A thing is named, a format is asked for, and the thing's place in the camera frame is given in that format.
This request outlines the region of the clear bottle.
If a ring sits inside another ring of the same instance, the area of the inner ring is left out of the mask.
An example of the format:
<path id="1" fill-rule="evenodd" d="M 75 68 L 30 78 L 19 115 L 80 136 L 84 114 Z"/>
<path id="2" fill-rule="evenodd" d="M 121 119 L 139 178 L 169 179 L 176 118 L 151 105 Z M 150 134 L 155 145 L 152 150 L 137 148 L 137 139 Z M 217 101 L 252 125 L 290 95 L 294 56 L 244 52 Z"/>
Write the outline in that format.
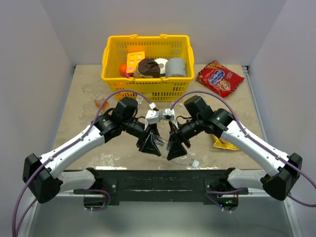
<path id="1" fill-rule="evenodd" d="M 161 153 L 160 157 L 164 160 L 167 160 L 167 155 L 169 152 L 168 141 L 158 135 L 153 136 L 153 141 Z M 189 153 L 178 158 L 173 158 L 170 160 L 170 162 L 176 165 L 181 165 L 193 169 L 199 168 L 200 164 L 200 162 L 193 158 Z"/>
<path id="2" fill-rule="evenodd" d="M 176 112 L 185 112 L 186 111 L 186 107 L 184 106 L 184 104 L 182 102 L 177 102 L 175 103 L 174 102 L 174 107 L 173 107 L 173 110 L 175 110 Z"/>
<path id="3" fill-rule="evenodd" d="M 136 97 L 136 101 L 137 101 L 138 104 L 142 104 L 142 103 L 143 103 L 143 100 L 144 100 L 144 98 L 143 98 L 142 96 L 140 96 L 140 95 L 138 95 L 138 96 Z"/>

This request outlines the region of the orange tea bottle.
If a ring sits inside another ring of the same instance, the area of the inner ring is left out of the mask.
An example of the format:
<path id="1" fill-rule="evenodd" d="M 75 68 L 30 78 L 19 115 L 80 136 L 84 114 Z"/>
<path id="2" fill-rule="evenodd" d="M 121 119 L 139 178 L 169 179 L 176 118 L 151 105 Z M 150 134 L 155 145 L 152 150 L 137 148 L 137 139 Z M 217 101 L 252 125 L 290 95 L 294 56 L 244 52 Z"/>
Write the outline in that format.
<path id="1" fill-rule="evenodd" d="M 105 111 L 109 105 L 109 103 L 105 101 L 105 98 L 101 94 L 95 95 L 94 104 L 97 108 L 101 108 L 102 111 Z"/>

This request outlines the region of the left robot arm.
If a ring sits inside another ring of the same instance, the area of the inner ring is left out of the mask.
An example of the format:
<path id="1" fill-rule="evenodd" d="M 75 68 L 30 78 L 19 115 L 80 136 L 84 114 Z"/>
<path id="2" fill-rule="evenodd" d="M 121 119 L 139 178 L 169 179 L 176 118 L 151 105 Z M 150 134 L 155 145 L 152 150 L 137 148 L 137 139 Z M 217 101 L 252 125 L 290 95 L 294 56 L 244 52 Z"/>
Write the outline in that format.
<path id="1" fill-rule="evenodd" d="M 46 203 L 60 192 L 70 190 L 88 190 L 92 194 L 104 190 L 103 177 L 95 169 L 66 171 L 66 168 L 89 151 L 120 136 L 123 131 L 138 139 L 136 146 L 140 152 L 160 156 L 153 136 L 158 135 L 161 113 L 150 104 L 145 122 L 140 122 L 136 118 L 137 112 L 137 101 L 124 97 L 65 144 L 39 157 L 35 154 L 26 157 L 23 181 L 36 200 Z"/>

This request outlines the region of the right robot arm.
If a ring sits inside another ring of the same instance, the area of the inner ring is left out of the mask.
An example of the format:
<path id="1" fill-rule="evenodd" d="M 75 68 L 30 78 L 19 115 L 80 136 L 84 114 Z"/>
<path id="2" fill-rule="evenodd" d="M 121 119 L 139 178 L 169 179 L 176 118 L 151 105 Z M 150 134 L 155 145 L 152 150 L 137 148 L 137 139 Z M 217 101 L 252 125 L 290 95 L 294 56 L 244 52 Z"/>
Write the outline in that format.
<path id="1" fill-rule="evenodd" d="M 231 194 L 239 189 L 260 189 L 277 200 L 285 200 L 300 177 L 298 169 L 302 158 L 293 153 L 288 155 L 246 129 L 235 116 L 225 109 L 213 111 L 200 96 L 185 101 L 184 106 L 191 119 L 179 125 L 173 109 L 162 112 L 163 120 L 168 120 L 170 136 L 167 145 L 167 159 L 185 156 L 191 146 L 190 139 L 201 132 L 215 135 L 239 148 L 260 166 L 260 170 L 229 168 L 214 181 L 210 193 Z"/>

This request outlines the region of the yellow chips bag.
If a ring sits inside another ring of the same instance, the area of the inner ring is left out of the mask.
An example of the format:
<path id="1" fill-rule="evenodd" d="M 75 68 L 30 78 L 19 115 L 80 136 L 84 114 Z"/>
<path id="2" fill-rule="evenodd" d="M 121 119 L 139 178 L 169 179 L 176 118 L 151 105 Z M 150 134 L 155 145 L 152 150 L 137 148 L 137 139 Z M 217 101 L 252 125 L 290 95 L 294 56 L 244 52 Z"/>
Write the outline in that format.
<path id="1" fill-rule="evenodd" d="M 236 147 L 235 145 L 224 141 L 221 138 L 216 137 L 215 135 L 212 135 L 214 139 L 214 144 L 213 147 L 218 148 L 218 149 L 223 149 L 223 150 L 229 150 L 229 151 L 238 151 L 239 148 Z"/>

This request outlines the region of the brown wrapped package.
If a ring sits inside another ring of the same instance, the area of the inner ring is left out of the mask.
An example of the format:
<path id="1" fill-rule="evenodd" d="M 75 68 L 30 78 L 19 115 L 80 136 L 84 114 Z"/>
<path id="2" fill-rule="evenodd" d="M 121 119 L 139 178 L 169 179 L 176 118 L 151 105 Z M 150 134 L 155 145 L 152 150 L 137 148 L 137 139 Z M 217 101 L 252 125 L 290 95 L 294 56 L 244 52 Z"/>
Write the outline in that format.
<path id="1" fill-rule="evenodd" d="M 159 78 L 160 76 L 160 67 L 158 63 L 152 59 L 152 58 L 145 58 L 141 60 L 137 67 L 136 70 L 133 74 L 134 78 L 137 79 L 152 79 L 152 78 Z"/>

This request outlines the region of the yellow plastic shopping basket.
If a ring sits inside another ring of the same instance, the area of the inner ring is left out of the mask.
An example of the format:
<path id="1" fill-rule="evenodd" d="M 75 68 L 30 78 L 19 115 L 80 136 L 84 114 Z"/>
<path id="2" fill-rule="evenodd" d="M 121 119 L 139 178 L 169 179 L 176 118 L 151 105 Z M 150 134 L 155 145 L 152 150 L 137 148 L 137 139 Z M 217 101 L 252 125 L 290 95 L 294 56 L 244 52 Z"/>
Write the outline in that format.
<path id="1" fill-rule="evenodd" d="M 157 79 L 122 76 L 119 69 L 127 62 L 127 55 L 140 51 L 143 51 L 147 58 L 182 58 L 186 64 L 187 76 Z M 138 91 L 154 102 L 168 102 L 186 92 L 195 78 L 194 63 L 190 38 L 186 35 L 110 36 L 103 53 L 101 78 L 112 92 L 118 92 L 117 100 L 124 96 L 135 97 L 135 91 Z"/>

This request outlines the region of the grey tape roll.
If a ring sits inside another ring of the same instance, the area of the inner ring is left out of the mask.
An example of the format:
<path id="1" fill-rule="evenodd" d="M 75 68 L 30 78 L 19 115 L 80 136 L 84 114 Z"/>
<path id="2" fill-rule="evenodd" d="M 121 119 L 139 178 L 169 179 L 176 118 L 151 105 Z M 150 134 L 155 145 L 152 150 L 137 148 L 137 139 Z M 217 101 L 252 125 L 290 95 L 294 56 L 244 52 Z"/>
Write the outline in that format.
<path id="1" fill-rule="evenodd" d="M 183 58 L 171 58 L 165 64 L 165 76 L 170 77 L 187 77 L 186 62 Z"/>

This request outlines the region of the red snack bag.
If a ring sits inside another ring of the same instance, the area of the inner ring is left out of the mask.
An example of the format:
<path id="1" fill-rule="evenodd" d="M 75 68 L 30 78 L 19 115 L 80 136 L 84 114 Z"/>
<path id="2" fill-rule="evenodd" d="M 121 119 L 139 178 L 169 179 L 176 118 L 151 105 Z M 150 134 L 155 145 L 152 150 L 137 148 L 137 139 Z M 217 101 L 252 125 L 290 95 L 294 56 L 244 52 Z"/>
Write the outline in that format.
<path id="1" fill-rule="evenodd" d="M 244 77 L 215 60 L 198 73 L 196 80 L 219 96 L 226 98 L 239 87 Z"/>

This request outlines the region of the orange ball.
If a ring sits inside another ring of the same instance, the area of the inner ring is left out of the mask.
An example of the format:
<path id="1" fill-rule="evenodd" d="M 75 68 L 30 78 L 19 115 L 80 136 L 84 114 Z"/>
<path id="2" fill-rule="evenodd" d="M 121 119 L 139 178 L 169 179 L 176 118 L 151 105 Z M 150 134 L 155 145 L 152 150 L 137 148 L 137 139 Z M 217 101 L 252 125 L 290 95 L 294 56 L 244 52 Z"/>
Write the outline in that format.
<path id="1" fill-rule="evenodd" d="M 124 77 L 126 74 L 126 64 L 122 64 L 119 68 L 120 74 Z"/>

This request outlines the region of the white tape roll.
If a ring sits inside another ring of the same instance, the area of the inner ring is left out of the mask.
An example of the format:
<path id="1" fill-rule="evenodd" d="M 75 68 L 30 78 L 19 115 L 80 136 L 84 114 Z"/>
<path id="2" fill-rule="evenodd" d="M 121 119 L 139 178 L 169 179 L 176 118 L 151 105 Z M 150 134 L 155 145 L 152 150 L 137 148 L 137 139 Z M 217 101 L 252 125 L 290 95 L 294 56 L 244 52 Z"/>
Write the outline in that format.
<path id="1" fill-rule="evenodd" d="M 160 68 L 160 76 L 161 77 L 165 76 L 165 71 L 166 71 L 165 66 L 168 60 L 165 58 L 157 58 L 155 59 L 155 62 L 158 64 Z"/>

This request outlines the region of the orange juice carton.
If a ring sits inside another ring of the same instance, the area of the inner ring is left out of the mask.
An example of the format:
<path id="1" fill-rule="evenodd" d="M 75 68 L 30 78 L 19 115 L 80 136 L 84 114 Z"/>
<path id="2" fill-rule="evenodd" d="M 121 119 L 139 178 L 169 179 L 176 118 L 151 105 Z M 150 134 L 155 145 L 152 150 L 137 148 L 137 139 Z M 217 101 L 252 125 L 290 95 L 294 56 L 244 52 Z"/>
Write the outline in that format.
<path id="1" fill-rule="evenodd" d="M 143 59 L 145 59 L 144 51 L 128 53 L 126 57 L 126 72 L 128 74 L 133 74 L 137 68 L 137 65 Z"/>

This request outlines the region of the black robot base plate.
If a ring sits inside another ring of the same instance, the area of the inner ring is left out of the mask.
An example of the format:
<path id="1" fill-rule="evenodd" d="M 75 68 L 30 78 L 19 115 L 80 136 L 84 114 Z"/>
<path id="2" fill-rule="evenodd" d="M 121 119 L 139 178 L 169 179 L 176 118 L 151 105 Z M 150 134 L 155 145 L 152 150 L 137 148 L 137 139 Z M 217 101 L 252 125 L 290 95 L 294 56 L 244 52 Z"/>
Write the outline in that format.
<path id="1" fill-rule="evenodd" d="M 245 195 L 247 189 L 233 188 L 227 170 L 96 170 L 97 183 L 88 190 L 75 190 L 86 195 L 84 205 L 99 207 L 105 198 L 110 205 L 132 202 L 202 202 L 232 210 L 238 205 L 234 194 Z M 227 193 L 231 198 L 223 198 Z"/>

